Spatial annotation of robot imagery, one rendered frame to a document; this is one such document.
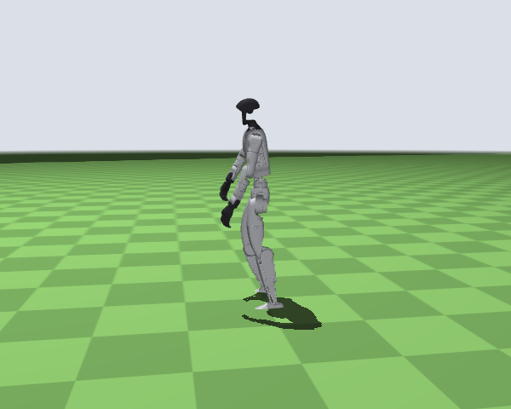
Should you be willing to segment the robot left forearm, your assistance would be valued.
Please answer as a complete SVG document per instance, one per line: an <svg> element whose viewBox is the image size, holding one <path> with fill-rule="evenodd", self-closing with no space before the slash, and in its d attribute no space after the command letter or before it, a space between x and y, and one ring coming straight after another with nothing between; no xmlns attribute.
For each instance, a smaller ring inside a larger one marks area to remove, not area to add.
<svg viewBox="0 0 511 409"><path fill-rule="evenodd" d="M244 193L246 191L246 188L249 186L250 184L250 181L248 179L246 179L246 174L247 174L247 166L245 165L242 170L241 170L241 173L240 173L240 177L238 179L238 185L236 186L235 190L233 191L233 195L232 197L230 198L230 203L233 205L234 202L239 199L240 202L241 202L241 199L243 198L244 196Z"/></svg>

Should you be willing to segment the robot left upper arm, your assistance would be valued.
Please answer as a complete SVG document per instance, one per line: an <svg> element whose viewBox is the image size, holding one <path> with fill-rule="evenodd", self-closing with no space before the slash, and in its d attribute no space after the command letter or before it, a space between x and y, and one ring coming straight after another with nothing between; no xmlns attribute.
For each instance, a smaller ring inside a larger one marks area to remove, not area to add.
<svg viewBox="0 0 511 409"><path fill-rule="evenodd" d="M262 144L262 137L260 134L253 133L249 137L248 141L248 152L246 156L247 161L247 178L253 178L256 175L256 162L258 159L258 154Z"/></svg>

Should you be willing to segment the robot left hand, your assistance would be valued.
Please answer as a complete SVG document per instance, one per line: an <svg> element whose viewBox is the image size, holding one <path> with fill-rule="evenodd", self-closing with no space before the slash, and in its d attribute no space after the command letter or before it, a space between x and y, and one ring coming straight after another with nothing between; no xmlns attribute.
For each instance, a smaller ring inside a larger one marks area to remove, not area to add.
<svg viewBox="0 0 511 409"><path fill-rule="evenodd" d="M230 228L229 226L229 222L230 222L230 218L232 217L233 215L233 210L234 209L237 209L238 205L240 203L240 200L237 199L234 204L232 205L230 203L230 200L228 202L228 206L225 207L225 209L223 209L223 211L221 212L222 216L221 216L221 222L223 223L224 226Z"/></svg>

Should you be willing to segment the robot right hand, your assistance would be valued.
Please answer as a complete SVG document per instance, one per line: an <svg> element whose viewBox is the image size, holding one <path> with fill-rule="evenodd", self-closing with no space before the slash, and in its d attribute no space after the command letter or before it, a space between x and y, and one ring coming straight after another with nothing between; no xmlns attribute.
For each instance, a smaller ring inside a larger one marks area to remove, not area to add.
<svg viewBox="0 0 511 409"><path fill-rule="evenodd" d="M227 192L230 188L231 183L234 183L234 181L231 180L232 177L233 177L233 173L232 172L228 173L228 175L226 177L226 181L221 186L220 197L224 201L228 201Z"/></svg>

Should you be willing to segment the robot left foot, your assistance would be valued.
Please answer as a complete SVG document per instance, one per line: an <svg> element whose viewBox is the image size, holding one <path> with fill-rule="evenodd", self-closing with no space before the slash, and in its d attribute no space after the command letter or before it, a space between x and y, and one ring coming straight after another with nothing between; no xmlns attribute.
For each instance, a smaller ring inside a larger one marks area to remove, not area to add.
<svg viewBox="0 0 511 409"><path fill-rule="evenodd" d="M274 304L276 304L276 303L274 303ZM284 307L284 305L281 302L278 302L277 305L272 305L270 302L267 302L255 309L269 309L269 308L283 308L283 307Z"/></svg>

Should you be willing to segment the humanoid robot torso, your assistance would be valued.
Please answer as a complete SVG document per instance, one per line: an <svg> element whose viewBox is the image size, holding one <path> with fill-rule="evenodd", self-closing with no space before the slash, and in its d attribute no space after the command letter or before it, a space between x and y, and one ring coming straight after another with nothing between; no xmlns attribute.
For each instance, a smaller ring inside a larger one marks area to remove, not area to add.
<svg viewBox="0 0 511 409"><path fill-rule="evenodd" d="M261 194L265 199L267 199L267 203L269 203L270 193L269 188L267 187L267 181L264 179L264 176L270 175L270 164L269 164L269 157L268 157L268 150L267 150L267 138L265 135L264 130L261 128L260 130L256 130L254 127L249 127L249 131L245 131L243 135L243 150L245 157L247 156L248 152L248 141L250 135L253 133L260 134L262 137L262 144L261 148L258 154L258 159L255 165L255 176L253 177L254 180L254 186L251 189L250 193L250 199L255 198L256 195ZM257 178L258 177L258 178Z"/></svg>

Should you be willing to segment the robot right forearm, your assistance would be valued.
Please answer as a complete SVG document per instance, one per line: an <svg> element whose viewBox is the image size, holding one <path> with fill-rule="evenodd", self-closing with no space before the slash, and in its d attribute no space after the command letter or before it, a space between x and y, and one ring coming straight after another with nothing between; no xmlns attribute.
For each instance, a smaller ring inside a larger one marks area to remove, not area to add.
<svg viewBox="0 0 511 409"><path fill-rule="evenodd" d="M231 168L231 170L228 172L232 172L233 173L233 177L231 178L232 181L235 181L237 179L237 176L239 174L239 172L241 171L243 165L245 164L246 160L240 155L241 151L242 151L243 148L241 148L237 158L236 158L236 161L235 163L233 164L233 167ZM227 174L228 174L227 173Z"/></svg>

